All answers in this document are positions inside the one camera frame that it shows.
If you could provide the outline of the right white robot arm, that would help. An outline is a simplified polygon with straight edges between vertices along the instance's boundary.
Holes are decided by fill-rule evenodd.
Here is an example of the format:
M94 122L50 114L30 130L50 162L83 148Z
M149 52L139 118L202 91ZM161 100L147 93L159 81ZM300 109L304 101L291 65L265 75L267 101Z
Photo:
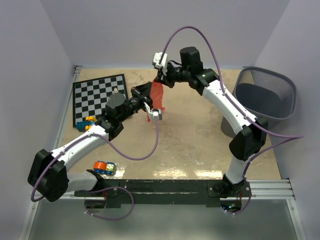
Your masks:
M169 88L173 88L175 83L188 83L229 122L235 134L229 143L231 163L222 180L212 189L219 197L233 197L244 184L249 161L265 145L267 134L261 128L268 127L268 121L248 112L227 90L217 73L203 67L200 52L194 46L181 49L179 54L181 63L169 62L167 53L154 54L152 64L157 69L155 81Z

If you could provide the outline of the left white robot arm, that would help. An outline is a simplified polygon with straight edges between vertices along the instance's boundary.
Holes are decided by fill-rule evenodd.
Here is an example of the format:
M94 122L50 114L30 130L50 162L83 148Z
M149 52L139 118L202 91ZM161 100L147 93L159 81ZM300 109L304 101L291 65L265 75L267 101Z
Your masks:
M151 113L151 88L151 82L132 87L132 97L129 99L125 99L120 92L111 94L101 117L89 130L62 147L38 151L27 178L33 187L31 201L38 202L45 198L54 202L63 194L73 191L86 191L92 196L99 196L104 184L97 173L89 170L81 173L69 171L93 150L110 144L124 129L123 122L126 119L140 110Z

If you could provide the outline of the red plastic trash bag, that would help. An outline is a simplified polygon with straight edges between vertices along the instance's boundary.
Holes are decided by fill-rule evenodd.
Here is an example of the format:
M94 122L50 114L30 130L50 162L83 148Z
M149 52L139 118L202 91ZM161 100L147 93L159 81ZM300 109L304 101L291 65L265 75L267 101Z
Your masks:
M159 112L159 120L162 119L162 114L165 111L165 107L163 107L163 94L164 94L164 87L161 83L152 82L151 90L150 90L150 97L152 99L153 110L158 110Z

